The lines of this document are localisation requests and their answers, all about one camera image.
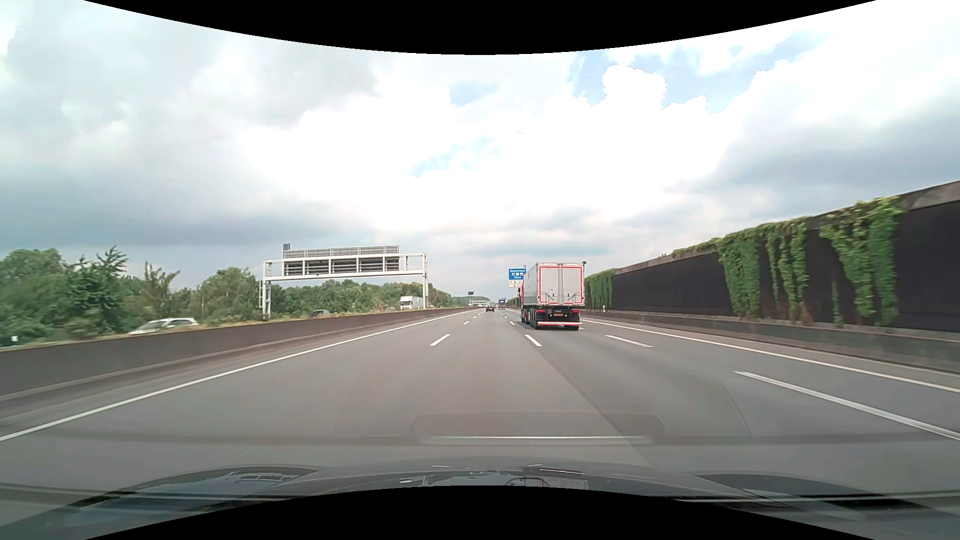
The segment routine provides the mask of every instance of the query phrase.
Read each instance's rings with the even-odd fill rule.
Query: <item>white trailer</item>
[[[401,296],[400,310],[423,309],[423,298],[420,296]]]
[[[581,262],[537,262],[527,268],[520,288],[520,321],[534,330],[579,330],[584,298],[584,265]]]

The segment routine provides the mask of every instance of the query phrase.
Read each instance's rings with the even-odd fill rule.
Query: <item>ivy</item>
[[[590,309],[599,309],[603,306],[610,307],[613,303],[613,272],[616,268],[597,272],[587,276],[584,280],[587,284],[587,307]]]
[[[834,277],[830,280],[830,284],[833,287],[833,324],[837,326],[843,326],[843,313],[840,312],[840,293],[837,292],[837,280]]]
[[[741,317],[759,317],[759,248],[767,251],[773,278],[774,300],[780,309],[780,284],[786,292],[790,318],[799,319],[808,282],[804,239],[806,218],[730,233],[716,241],[716,251],[724,268],[733,311]]]
[[[857,312],[871,317],[878,304],[879,326],[891,324],[898,314],[893,240],[904,212],[898,200],[881,197],[859,202],[828,214],[828,222],[820,228],[820,236],[829,240],[853,284]]]
[[[715,250],[715,249],[716,249],[717,244],[718,244],[719,242],[720,242],[720,238],[719,238],[719,237],[717,237],[717,238],[711,238],[710,240],[707,240],[706,242],[700,242],[699,244],[696,244],[696,245],[693,245],[693,246],[689,246],[689,247],[686,247],[686,248],[680,248],[680,249],[673,250],[673,251],[670,253],[670,255],[673,256],[673,257],[679,257],[679,256],[681,256],[681,255],[685,255],[685,254],[688,254],[688,253],[694,253],[694,252],[698,252],[698,251],[712,251],[712,250]]]

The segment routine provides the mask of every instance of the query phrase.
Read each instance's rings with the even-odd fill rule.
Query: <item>car hood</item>
[[[90,538],[247,504],[368,489],[448,485],[519,485],[628,493],[772,513],[872,538],[960,535],[960,520],[952,514],[819,479],[736,471],[687,474],[594,461],[478,455],[343,467],[253,464],[194,471],[106,494],[90,494],[78,502],[0,527],[0,537]],[[869,516],[863,517],[871,509],[887,514],[900,510],[901,518],[907,516],[903,519],[909,523],[892,523],[884,518],[881,529],[865,531],[864,527],[876,526],[868,523]],[[830,519],[842,514],[847,518],[839,518],[840,526],[833,522],[824,525],[816,519],[796,519],[815,514],[829,514]],[[945,516],[946,520],[930,520]],[[852,525],[844,529],[844,524]],[[884,535],[891,530],[893,535]]]

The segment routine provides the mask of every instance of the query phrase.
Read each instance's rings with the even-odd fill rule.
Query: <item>concrete barrier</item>
[[[589,317],[640,323],[665,329],[738,337],[812,351],[858,356],[960,373],[960,333],[919,331],[826,323],[750,321],[736,317],[651,313],[645,311],[584,311]]]
[[[0,351],[0,399],[56,389],[75,382],[210,358],[252,348],[285,345],[319,335],[417,320],[475,309],[426,309],[344,317],[133,335]]]

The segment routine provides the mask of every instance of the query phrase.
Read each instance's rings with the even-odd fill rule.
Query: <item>car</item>
[[[166,331],[177,328],[185,327],[196,327],[200,323],[197,322],[193,317],[171,317],[167,319],[157,319],[155,321],[150,321],[140,328],[130,332],[131,334],[140,334],[140,333],[153,333],[155,331]]]

